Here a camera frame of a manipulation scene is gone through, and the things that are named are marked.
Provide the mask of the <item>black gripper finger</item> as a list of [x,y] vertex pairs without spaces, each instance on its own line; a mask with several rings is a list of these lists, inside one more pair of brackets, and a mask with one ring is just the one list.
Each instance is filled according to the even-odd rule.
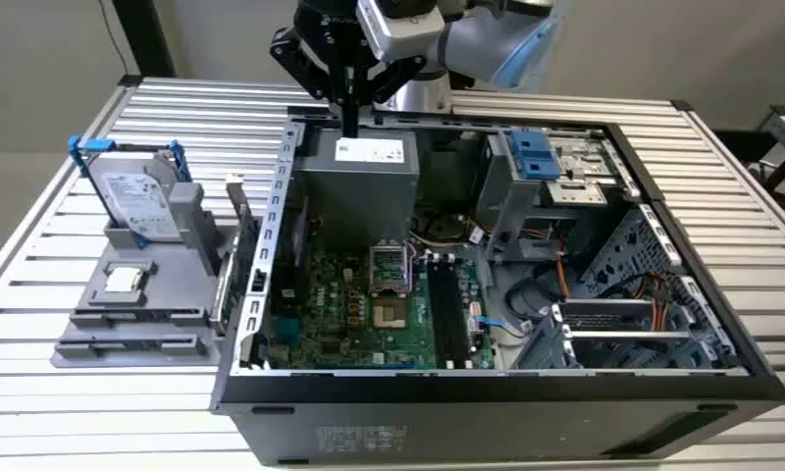
[[425,67],[426,58],[421,55],[398,59],[369,78],[369,66],[353,69],[349,84],[349,136],[358,135],[360,109],[373,103],[385,102]]
[[333,36],[322,35],[322,69],[302,49],[302,39],[293,28],[280,28],[273,35],[269,53],[298,85],[316,99],[338,107],[341,134],[350,136],[350,93],[346,67],[341,64]]

